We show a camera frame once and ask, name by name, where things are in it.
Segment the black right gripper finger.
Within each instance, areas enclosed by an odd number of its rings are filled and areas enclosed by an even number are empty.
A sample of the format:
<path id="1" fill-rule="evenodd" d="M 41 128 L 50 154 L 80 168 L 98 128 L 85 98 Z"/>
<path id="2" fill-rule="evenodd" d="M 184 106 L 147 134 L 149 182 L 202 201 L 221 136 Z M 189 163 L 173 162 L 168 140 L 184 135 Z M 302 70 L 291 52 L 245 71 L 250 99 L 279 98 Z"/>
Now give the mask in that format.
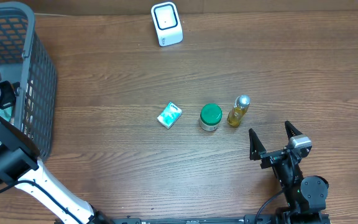
<path id="1" fill-rule="evenodd" d="M 287 132 L 288 139 L 291 139 L 292 137 L 302 135 L 303 133 L 294 127 L 294 125 L 291 124 L 289 121 L 285 121 L 285 130 Z"/>
<path id="2" fill-rule="evenodd" d="M 266 153 L 264 145 L 261 143 L 256 132 L 250 128 L 249 129 L 249 138 L 250 138 L 250 160 L 256 161 L 261 160 L 262 154 Z"/>

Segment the teal wet wipes pack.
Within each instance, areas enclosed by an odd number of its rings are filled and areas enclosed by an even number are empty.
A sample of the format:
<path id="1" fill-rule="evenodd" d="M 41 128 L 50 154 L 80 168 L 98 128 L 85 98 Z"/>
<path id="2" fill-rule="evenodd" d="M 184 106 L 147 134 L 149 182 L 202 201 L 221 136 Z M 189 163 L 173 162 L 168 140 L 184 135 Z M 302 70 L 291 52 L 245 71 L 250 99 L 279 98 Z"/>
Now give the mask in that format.
<path id="1" fill-rule="evenodd" d="M 6 109 L 0 108 L 0 117 L 10 122 L 11 124 L 14 124 L 14 107 L 11 106 Z"/>

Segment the yellow oil bottle silver cap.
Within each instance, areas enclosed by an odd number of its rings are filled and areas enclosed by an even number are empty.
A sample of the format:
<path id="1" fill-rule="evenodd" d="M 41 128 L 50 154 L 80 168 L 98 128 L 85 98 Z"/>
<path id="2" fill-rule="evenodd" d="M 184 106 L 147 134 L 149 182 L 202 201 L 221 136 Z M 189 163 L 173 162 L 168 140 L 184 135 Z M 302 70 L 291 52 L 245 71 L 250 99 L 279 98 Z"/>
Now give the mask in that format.
<path id="1" fill-rule="evenodd" d="M 238 127 L 242 121 L 242 118 L 247 113 L 250 106 L 250 97 L 248 95 L 238 96 L 234 102 L 232 110 L 227 117 L 227 123 L 232 127 Z"/>

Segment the green lid white jar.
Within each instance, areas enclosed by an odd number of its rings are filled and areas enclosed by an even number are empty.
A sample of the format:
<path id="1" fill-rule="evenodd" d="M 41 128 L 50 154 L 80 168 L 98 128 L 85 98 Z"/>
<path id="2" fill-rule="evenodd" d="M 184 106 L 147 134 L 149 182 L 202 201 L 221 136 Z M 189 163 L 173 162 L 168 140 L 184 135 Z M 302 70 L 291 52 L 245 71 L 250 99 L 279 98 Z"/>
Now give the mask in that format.
<path id="1" fill-rule="evenodd" d="M 214 131 L 222 120 L 222 109 L 214 103 L 204 105 L 200 112 L 199 125 L 205 131 Z"/>

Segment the teal Kleenex tissue pack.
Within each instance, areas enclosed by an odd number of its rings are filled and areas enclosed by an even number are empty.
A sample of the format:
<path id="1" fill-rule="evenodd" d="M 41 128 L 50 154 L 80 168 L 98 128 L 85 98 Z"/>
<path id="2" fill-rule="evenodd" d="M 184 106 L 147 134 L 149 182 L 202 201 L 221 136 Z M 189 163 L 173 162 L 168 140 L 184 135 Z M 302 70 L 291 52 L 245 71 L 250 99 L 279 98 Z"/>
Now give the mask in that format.
<path id="1" fill-rule="evenodd" d="M 176 104 L 169 102 L 165 109 L 158 115 L 157 121 L 167 129 L 170 129 L 182 115 L 182 112 L 182 109 Z"/>

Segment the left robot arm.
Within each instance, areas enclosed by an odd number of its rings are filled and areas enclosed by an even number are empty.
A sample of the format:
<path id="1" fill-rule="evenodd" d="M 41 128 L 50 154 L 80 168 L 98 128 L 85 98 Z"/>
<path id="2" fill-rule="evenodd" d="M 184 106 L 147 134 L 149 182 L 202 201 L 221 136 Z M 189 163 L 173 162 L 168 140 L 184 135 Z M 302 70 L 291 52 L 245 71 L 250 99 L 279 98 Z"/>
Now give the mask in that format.
<path id="1" fill-rule="evenodd" d="M 9 82 L 0 82 L 0 108 L 16 96 Z M 78 198 L 46 168 L 32 140 L 0 116 L 0 194 L 15 187 L 33 196 L 58 218 L 56 223 L 111 223 L 111 219 Z"/>

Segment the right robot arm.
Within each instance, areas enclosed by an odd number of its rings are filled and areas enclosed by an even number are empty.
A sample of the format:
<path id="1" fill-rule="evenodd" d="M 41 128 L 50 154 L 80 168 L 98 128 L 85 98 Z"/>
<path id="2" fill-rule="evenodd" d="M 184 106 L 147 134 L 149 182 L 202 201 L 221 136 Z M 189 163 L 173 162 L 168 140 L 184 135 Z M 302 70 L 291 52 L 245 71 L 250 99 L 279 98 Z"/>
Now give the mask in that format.
<path id="1" fill-rule="evenodd" d="M 330 223 L 326 208 L 329 184 L 318 175 L 304 177 L 299 167 L 312 148 L 311 139 L 285 122 L 288 144 L 281 150 L 267 152 L 253 129 L 249 130 L 250 160 L 260 161 L 261 168 L 272 168 L 281 191 L 270 197 L 255 215 L 246 215 L 246 223 Z M 277 208 L 273 215 L 262 215 L 265 207 L 283 194 L 286 207 Z"/>

